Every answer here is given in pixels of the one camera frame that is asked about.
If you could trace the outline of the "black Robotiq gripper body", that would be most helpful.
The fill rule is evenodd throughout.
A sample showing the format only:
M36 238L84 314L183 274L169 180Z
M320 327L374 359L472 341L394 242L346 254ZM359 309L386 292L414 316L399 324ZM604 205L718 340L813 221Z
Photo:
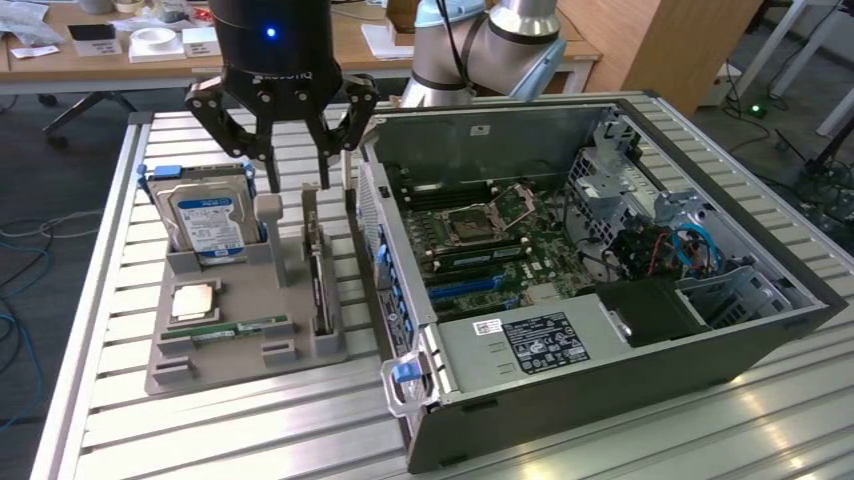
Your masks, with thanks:
M343 83L331 3L219 0L208 5L227 93L253 114L275 121L319 115Z

